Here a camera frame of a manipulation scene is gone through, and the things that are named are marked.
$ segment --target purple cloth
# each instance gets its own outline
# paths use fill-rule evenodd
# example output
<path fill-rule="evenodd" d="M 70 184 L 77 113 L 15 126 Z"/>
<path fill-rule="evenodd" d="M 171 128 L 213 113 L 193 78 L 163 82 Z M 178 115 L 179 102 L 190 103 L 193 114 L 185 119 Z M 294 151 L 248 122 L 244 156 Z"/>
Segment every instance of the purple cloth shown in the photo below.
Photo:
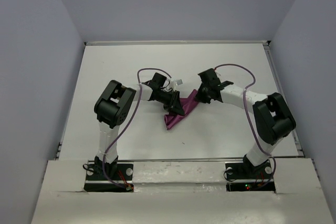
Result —
<path fill-rule="evenodd" d="M 164 115 L 164 122 L 166 124 L 167 130 L 170 130 L 174 125 L 178 124 L 179 121 L 184 119 L 190 112 L 194 110 L 194 108 L 198 105 L 198 102 L 195 101 L 195 96 L 197 94 L 197 90 L 193 90 L 188 98 L 180 98 L 182 108 L 184 110 L 184 116 L 176 115 L 176 114 L 167 114 Z"/>

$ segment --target maroon fabric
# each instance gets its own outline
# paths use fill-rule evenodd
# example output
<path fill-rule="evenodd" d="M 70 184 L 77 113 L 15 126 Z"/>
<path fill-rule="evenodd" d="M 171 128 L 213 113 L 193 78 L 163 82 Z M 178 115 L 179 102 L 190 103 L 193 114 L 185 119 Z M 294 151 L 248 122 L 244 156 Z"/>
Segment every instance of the maroon fabric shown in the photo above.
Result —
<path fill-rule="evenodd" d="M 184 119 L 189 115 L 190 112 L 194 110 L 194 108 L 198 105 L 198 102 L 195 101 L 195 96 L 197 94 L 197 90 L 193 90 L 188 98 L 180 98 L 182 108 L 184 110 L 184 116 L 176 115 L 176 114 L 167 114 L 164 115 L 164 122 L 166 124 L 167 130 L 170 130 L 174 125 L 178 124 L 179 121 Z"/>

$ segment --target folded cloth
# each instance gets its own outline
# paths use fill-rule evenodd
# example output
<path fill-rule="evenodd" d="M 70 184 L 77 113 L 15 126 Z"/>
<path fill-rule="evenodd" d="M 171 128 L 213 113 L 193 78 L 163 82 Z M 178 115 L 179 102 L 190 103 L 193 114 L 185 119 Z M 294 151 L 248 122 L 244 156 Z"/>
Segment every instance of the folded cloth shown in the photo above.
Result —
<path fill-rule="evenodd" d="M 184 119 L 190 112 L 194 110 L 194 108 L 198 105 L 198 102 L 195 101 L 195 96 L 197 94 L 197 90 L 193 90 L 188 98 L 180 98 L 182 108 L 184 110 L 184 116 L 176 115 L 169 113 L 164 115 L 164 122 L 166 124 L 167 130 L 170 130 L 174 125 L 176 125 L 179 121 Z"/>

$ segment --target gray wall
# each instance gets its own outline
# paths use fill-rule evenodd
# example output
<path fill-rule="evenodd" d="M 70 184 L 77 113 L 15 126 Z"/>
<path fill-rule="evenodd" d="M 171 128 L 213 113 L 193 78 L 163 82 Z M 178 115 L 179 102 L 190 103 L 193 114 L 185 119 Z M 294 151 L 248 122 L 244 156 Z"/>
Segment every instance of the gray wall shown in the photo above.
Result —
<path fill-rule="evenodd" d="M 0 0 L 0 222 L 30 223 L 83 43 L 61 0 Z"/>
<path fill-rule="evenodd" d="M 294 0 L 62 0 L 84 41 L 270 39 Z"/>
<path fill-rule="evenodd" d="M 336 0 L 296 0 L 271 51 L 297 120 L 304 152 L 314 158 L 336 220 Z"/>

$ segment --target purple cable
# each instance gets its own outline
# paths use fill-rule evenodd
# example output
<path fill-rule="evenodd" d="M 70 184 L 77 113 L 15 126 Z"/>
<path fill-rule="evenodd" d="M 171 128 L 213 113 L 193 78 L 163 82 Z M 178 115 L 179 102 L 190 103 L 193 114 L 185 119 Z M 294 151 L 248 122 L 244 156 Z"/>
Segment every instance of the purple cable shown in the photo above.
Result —
<path fill-rule="evenodd" d="M 137 76 L 138 76 L 138 83 L 139 83 L 139 84 L 140 84 L 140 76 L 139 76 L 139 74 L 140 74 L 140 72 L 143 71 L 143 70 L 158 70 L 158 71 L 164 72 L 166 75 L 169 76 L 169 78 L 172 77 L 172 76 L 171 76 L 170 74 L 168 74 L 166 71 L 164 71 L 164 70 L 162 70 L 162 69 L 159 69 L 159 68 L 142 68 L 142 69 L 140 69 L 140 70 L 138 71 L 138 73 L 137 73 Z M 115 140 L 114 140 L 114 141 L 113 141 L 113 142 L 106 148 L 106 150 L 105 150 L 105 154 L 103 155 L 103 166 L 102 166 L 102 168 L 103 168 L 103 173 L 104 173 L 105 178 L 106 178 L 109 182 L 111 182 L 112 184 L 114 184 L 114 185 L 116 185 L 116 186 L 118 186 L 118 187 L 121 187 L 121 188 L 124 188 L 124 186 L 121 185 L 121 184 L 118 184 L 118 183 L 114 182 L 114 181 L 107 175 L 107 173 L 106 173 L 106 171 L 105 171 L 106 153 L 109 152 L 110 148 L 111 148 L 111 147 L 115 144 L 115 142 L 122 136 L 122 134 L 124 134 L 124 132 L 127 130 L 128 126 L 130 126 L 130 124 L 131 124 L 131 122 L 132 122 L 132 120 L 133 120 L 133 118 L 134 118 L 134 116 L 135 116 L 135 114 L 136 114 L 136 111 L 138 110 L 138 107 L 139 107 L 139 104 L 140 104 L 140 101 L 141 101 L 141 94 L 142 94 L 142 86 L 140 85 L 139 98 L 138 98 L 138 100 L 137 100 L 137 102 L 136 102 L 136 106 L 135 106 L 135 109 L 134 109 L 134 111 L 133 111 L 133 114 L 132 114 L 130 120 L 129 120 L 128 123 L 126 124 L 125 128 L 124 128 L 124 129 L 120 132 L 120 134 L 115 138 Z"/>
<path fill-rule="evenodd" d="M 214 70 L 216 70 L 216 69 L 219 68 L 219 67 L 224 67 L 224 66 L 233 66 L 233 67 L 239 67 L 239 68 L 242 68 L 242 69 L 244 69 L 245 71 L 247 71 L 247 72 L 252 76 L 252 78 L 253 78 L 253 82 L 250 83 L 249 85 L 247 85 L 247 86 L 245 87 L 244 91 L 243 91 L 244 110 L 245 110 L 245 114 L 246 114 L 246 117 L 247 117 L 248 124 L 250 125 L 251 131 L 252 131 L 252 134 L 253 134 L 253 137 L 254 137 L 254 139 L 255 139 L 257 145 L 258 145 L 258 148 L 260 149 L 260 151 L 261 151 L 262 153 L 264 153 L 265 155 L 271 157 L 271 158 L 273 159 L 273 162 L 274 162 L 274 168 L 273 168 L 273 172 L 272 172 L 271 177 L 268 179 L 268 181 L 267 181 L 265 184 L 263 184 L 262 186 L 258 187 L 258 189 L 260 189 L 260 188 L 266 186 L 266 185 L 272 180 L 272 178 L 274 177 L 274 173 L 275 173 L 275 170 L 276 170 L 276 168 L 277 168 L 277 163 L 276 163 L 275 158 L 272 157 L 271 154 L 265 152 L 265 151 L 263 150 L 262 146 L 260 145 L 259 140 L 258 140 L 257 133 L 256 133 L 254 127 L 253 127 L 253 124 L 252 124 L 252 121 L 251 121 L 251 118 L 250 118 L 250 115 L 249 115 L 249 113 L 248 113 L 248 109 L 247 109 L 247 103 L 246 103 L 246 91 L 247 91 L 247 89 L 248 89 L 249 87 L 253 86 L 253 85 L 256 83 L 256 77 L 255 77 L 254 74 L 253 74 L 250 70 L 248 70 L 247 68 L 245 68 L 245 67 L 243 67 L 243 66 L 241 66 L 241 65 L 238 65 L 238 64 L 233 64 L 233 63 L 228 63 L 228 64 L 221 64 L 221 65 L 218 65 L 217 67 L 214 68 Z"/>

